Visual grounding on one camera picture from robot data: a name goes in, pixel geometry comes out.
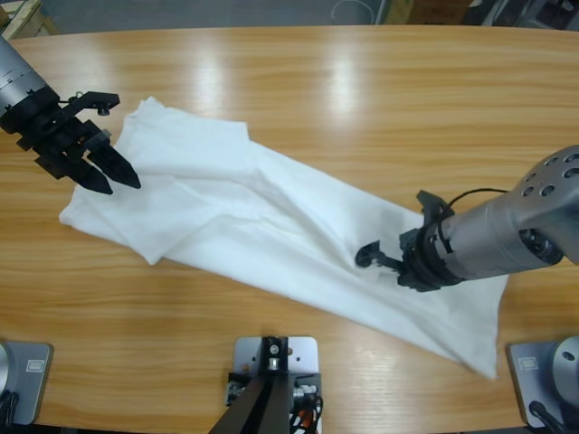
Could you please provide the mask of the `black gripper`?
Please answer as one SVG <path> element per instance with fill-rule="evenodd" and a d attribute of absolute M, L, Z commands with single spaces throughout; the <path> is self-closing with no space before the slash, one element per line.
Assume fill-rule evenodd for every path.
<path fill-rule="evenodd" d="M 387 267 L 399 272 L 400 286 L 429 292 L 457 284 L 457 277 L 448 270 L 436 248 L 437 225 L 430 223 L 413 229 L 399 237 L 403 251 L 403 262 L 391 258 L 381 251 L 380 241 L 373 241 L 359 249 L 355 263 L 360 268 L 371 265 Z"/>
<path fill-rule="evenodd" d="M 1 128 L 19 134 L 17 145 L 32 149 L 38 155 L 36 163 L 54 178 L 68 176 L 83 188 L 106 195 L 113 191 L 103 174 L 119 184 L 141 188 L 138 174 L 109 138 L 92 122 L 76 118 L 84 109 L 105 116 L 105 92 L 89 91 L 63 101 L 51 88 L 27 90 L 20 102 L 3 102 L 1 108 Z M 89 160 L 101 172 L 83 158 L 88 150 Z"/>

